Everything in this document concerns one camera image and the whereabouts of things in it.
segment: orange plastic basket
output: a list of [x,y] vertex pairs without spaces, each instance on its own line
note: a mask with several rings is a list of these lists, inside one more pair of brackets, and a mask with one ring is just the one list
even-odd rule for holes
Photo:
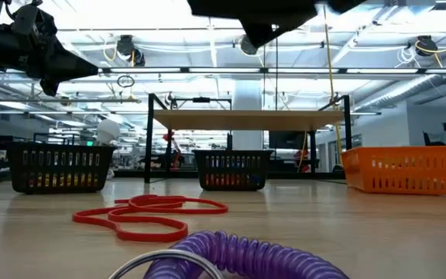
[[341,158],[348,186],[364,192],[446,195],[446,146],[357,147]]

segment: black plastic basket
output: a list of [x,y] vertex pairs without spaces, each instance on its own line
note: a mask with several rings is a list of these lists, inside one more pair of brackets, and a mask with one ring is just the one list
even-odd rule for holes
[[13,190],[26,193],[100,191],[114,147],[6,143]]
[[263,189],[271,150],[194,150],[199,181],[209,191]]

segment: monitor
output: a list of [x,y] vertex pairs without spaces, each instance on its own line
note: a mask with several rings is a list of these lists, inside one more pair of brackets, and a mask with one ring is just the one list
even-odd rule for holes
[[304,131],[269,131],[269,148],[302,150]]

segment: ceiling pipe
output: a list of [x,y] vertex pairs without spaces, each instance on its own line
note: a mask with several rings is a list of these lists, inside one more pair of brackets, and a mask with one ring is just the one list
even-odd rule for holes
[[[21,91],[19,91],[19,90],[17,90],[17,89],[14,89],[14,88],[12,88],[12,87],[6,86],[6,85],[4,85],[4,84],[0,84],[0,92],[4,93],[4,94],[6,94],[6,95],[10,95],[10,96],[13,96],[13,95],[19,95],[19,96],[24,97],[24,98],[29,97],[29,96],[26,95],[25,93],[23,93],[23,92],[21,92]],[[28,101],[28,100],[9,99],[9,100],[6,101],[6,102],[27,102],[27,101]],[[55,110],[56,108],[48,107],[48,106],[45,106],[45,105],[39,105],[39,104],[37,104],[36,108],[33,108],[33,109],[36,109],[36,110],[43,110],[43,111],[45,111],[45,110],[48,110],[48,109]]]
[[57,100],[57,99],[33,99],[33,100],[26,100],[26,99],[0,99],[0,102],[25,102],[25,103],[140,103],[141,100],[132,100],[132,99],[125,99],[125,100],[119,100],[119,99],[63,99],[63,100]]
[[[398,12],[404,9],[403,3],[402,5],[398,6],[400,4],[398,1],[385,0],[384,4],[385,6],[372,18],[370,24],[368,24],[363,29],[356,32],[347,41],[347,43],[345,43],[341,47],[341,49],[333,56],[333,58],[331,59],[331,65],[335,65],[345,55],[347,55],[352,50],[352,48],[354,48],[357,45],[361,35],[369,33],[371,30],[373,30],[378,24],[378,21],[388,20],[389,18],[395,16]],[[327,61],[324,63],[323,67],[328,67]]]
[[375,93],[362,103],[359,103],[355,111],[360,112],[370,108],[387,108],[395,105],[397,102],[401,102],[432,88],[437,88],[443,85],[444,82],[445,79],[439,74],[427,74],[410,81],[400,81]]

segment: metal ring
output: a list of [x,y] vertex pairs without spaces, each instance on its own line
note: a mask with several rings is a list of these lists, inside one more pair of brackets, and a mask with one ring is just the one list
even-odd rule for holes
[[121,77],[119,77],[116,80],[116,83],[121,88],[130,88],[136,83],[136,80],[133,79],[133,77],[126,74],[126,75],[122,75]]
[[119,279],[123,275],[127,274],[129,271],[138,267],[141,264],[153,260],[166,259],[166,258],[177,258],[181,260],[190,261],[191,263],[197,264],[198,266],[202,267],[204,271],[206,271],[206,273],[208,273],[209,276],[211,276],[211,278],[223,279],[223,276],[221,275],[220,271],[209,260],[206,260],[203,257],[191,252],[183,250],[175,250],[175,249],[157,250],[154,252],[145,253],[143,255],[135,257],[131,259],[128,263],[122,265],[115,272],[113,272],[113,274],[110,275],[108,279]]

